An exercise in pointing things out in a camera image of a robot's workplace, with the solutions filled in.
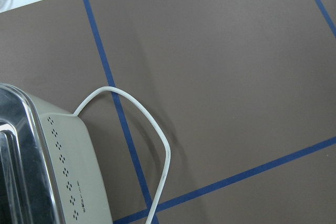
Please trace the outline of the white chrome toaster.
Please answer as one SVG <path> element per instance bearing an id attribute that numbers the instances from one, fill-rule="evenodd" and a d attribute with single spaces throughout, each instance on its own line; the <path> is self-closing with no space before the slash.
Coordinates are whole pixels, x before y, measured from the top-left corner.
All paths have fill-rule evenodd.
<path id="1" fill-rule="evenodd" d="M 1 223 L 112 223 L 83 121 L 1 84 Z"/>

